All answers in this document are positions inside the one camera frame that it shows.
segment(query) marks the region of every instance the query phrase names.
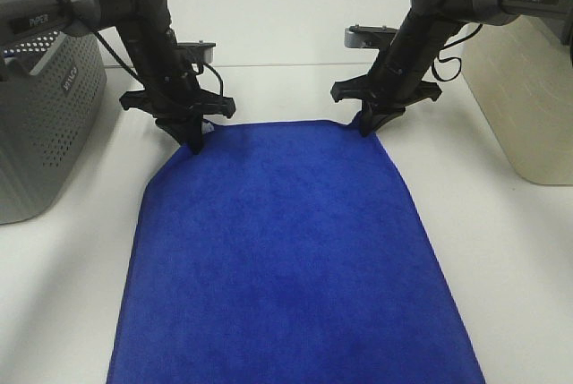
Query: white tabletop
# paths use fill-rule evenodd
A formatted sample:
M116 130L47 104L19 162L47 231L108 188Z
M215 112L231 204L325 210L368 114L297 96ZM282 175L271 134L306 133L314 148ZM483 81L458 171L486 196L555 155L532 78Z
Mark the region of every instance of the white tabletop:
M365 64L227 67L231 123L332 119L333 81ZM211 78L201 84L215 89ZM0 226L0 382L103 383L145 185L176 145L120 110L108 70L92 134L56 203ZM490 384L573 382L573 188L515 174L466 83L379 137L408 184Z

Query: white wall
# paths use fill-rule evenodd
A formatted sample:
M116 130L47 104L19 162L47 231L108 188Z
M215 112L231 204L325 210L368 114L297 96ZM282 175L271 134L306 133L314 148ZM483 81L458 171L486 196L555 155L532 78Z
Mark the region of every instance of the white wall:
M344 28L399 27L410 0L169 0L179 41L215 41L214 65L371 62L344 48ZM125 52L113 31L105 36ZM107 64L115 64L104 55Z

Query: gray plastic basket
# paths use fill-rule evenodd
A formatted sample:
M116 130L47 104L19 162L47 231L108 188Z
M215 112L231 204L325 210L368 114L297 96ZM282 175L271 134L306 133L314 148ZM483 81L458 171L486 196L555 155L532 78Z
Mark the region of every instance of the gray plastic basket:
M98 43L51 32L4 48L0 224L32 218L61 190L106 85Z

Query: robotic arm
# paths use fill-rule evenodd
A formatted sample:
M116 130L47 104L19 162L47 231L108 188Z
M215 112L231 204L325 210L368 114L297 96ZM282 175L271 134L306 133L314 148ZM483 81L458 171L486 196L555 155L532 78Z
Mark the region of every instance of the robotic arm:
M437 84L423 81L448 39L470 22L502 26L519 15L565 21L562 40L571 44L573 0L412 0L399 30L362 28L348 30L348 47L380 50L364 76L336 82L331 95L362 100L360 132L368 135L403 115L408 105L441 94Z
M167 0L2 0L0 46L47 30L81 37L116 27L144 86L142 91L127 92L120 99L122 106L151 114L158 127L198 153L203 116L230 118L235 102L222 90L220 94L203 90L197 81L208 63L205 54L214 44L177 43L170 24Z

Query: blue towel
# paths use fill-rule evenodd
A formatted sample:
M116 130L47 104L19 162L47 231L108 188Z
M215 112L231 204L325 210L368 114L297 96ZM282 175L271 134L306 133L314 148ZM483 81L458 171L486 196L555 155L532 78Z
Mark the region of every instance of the blue towel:
M108 383L484 383L374 135L300 122L206 141L145 192Z

